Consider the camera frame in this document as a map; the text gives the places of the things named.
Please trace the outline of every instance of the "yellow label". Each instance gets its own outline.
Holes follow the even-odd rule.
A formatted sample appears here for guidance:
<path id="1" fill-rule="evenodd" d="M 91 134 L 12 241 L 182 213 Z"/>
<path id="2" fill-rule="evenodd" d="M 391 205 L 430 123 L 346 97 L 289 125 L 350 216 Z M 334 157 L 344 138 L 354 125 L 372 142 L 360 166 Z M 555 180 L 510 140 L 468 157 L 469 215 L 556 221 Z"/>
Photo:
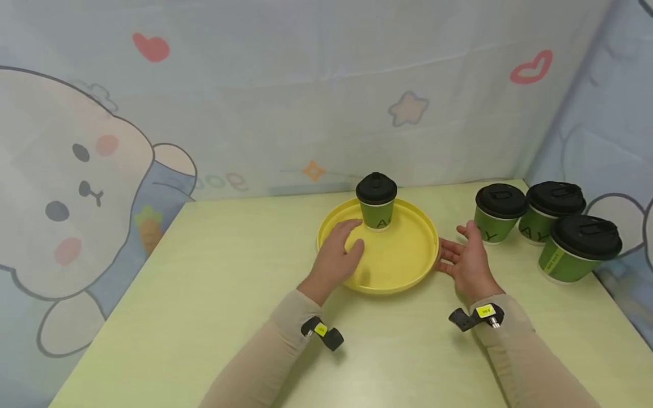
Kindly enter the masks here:
<path id="1" fill-rule="evenodd" d="M 544 272 L 547 274 L 550 274 L 553 268 L 556 267 L 558 262 L 560 262 L 560 259 L 565 255 L 564 251 L 560 248 L 557 248 L 556 251 L 553 253 L 553 256 L 551 256 L 551 259 L 547 262 L 547 265 L 544 267 Z"/>
<path id="2" fill-rule="evenodd" d="M 326 327 L 322 323 L 318 323 L 317 326 L 315 327 L 315 329 L 313 329 L 313 331 L 315 333 L 318 333 L 321 337 L 324 337 L 325 334 L 327 334 L 327 330 L 328 330 L 328 327 Z"/>
<path id="3" fill-rule="evenodd" d="M 477 307 L 476 313 L 479 314 L 479 317 L 481 319 L 485 319 L 486 317 L 494 316 L 496 314 L 496 312 L 494 311 L 494 307 L 492 305 Z"/>

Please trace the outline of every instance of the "pink cheek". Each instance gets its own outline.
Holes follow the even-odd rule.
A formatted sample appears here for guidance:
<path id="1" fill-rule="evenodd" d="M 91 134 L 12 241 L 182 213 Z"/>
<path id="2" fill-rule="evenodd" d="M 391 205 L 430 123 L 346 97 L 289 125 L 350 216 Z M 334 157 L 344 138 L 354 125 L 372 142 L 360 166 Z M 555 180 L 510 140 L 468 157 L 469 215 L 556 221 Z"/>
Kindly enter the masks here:
<path id="1" fill-rule="evenodd" d="M 61 266 L 66 266 L 79 256 L 82 251 L 82 240 L 66 238 L 54 250 L 54 260 Z"/>
<path id="2" fill-rule="evenodd" d="M 118 149 L 118 138 L 113 134 L 103 134 L 95 142 L 95 151 L 100 156 L 111 156 Z"/>

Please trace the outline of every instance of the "black lid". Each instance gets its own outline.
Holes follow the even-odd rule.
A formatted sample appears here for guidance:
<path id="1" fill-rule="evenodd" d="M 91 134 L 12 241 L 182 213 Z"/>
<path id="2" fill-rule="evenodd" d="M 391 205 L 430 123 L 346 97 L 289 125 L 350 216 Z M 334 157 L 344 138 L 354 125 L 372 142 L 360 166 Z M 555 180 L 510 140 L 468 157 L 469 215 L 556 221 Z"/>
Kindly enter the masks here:
<path id="1" fill-rule="evenodd" d="M 582 213 L 587 205 L 579 186 L 562 181 L 535 184 L 526 199 L 535 209 L 554 217 Z"/>
<path id="2" fill-rule="evenodd" d="M 614 223 L 591 215 L 557 219 L 551 237 L 565 251 L 591 260 L 613 259 L 623 246 Z"/>
<path id="3" fill-rule="evenodd" d="M 519 218 L 526 213 L 528 204 L 524 193 L 509 184 L 495 183 L 476 193 L 476 205 L 483 212 L 497 218 Z"/>
<path id="4" fill-rule="evenodd" d="M 356 197 L 371 206 L 386 204 L 397 197 L 397 184 L 385 174 L 374 172 L 358 183 Z"/>

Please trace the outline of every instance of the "bunny eye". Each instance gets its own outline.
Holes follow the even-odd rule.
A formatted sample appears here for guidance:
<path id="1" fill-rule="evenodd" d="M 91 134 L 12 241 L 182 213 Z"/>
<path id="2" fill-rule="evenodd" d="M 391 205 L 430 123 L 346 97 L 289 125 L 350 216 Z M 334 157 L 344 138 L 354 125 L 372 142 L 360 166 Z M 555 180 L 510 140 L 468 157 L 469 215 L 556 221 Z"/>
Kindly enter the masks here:
<path id="1" fill-rule="evenodd" d="M 77 143 L 73 144 L 72 152 L 73 154 L 75 154 L 75 157 L 77 157 L 79 161 L 83 161 L 86 163 L 91 159 L 91 155 L 88 153 L 88 150 L 81 144 L 77 144 Z"/>
<path id="2" fill-rule="evenodd" d="M 70 214 L 66 204 L 61 201 L 51 201 L 45 206 L 45 215 L 55 222 L 66 221 Z"/>

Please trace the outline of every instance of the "red heart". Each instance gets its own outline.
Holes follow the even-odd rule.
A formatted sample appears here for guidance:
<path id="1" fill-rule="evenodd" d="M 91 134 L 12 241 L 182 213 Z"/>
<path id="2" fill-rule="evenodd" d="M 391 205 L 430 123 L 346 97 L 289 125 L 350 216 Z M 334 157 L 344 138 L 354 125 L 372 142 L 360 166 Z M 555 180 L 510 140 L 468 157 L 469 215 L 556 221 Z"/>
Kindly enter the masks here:
<path id="1" fill-rule="evenodd" d="M 134 41 L 134 45 L 138 48 L 138 51 L 149 62 L 161 62 L 170 54 L 168 43 L 161 37 L 152 37 L 149 39 L 141 33 L 134 33 L 131 39 Z"/>
<path id="2" fill-rule="evenodd" d="M 537 75 L 525 76 L 522 75 L 522 71 L 525 69 L 537 69 L 540 62 L 544 61 L 542 64 L 542 69 Z M 528 85 L 534 84 L 537 81 L 544 78 L 547 73 L 549 73 L 549 68 L 551 68 L 551 63 L 553 62 L 553 51 L 543 50 L 535 57 L 531 62 L 527 62 L 522 65 L 517 65 L 515 69 L 510 73 L 510 81 L 519 84 L 519 85 Z"/>

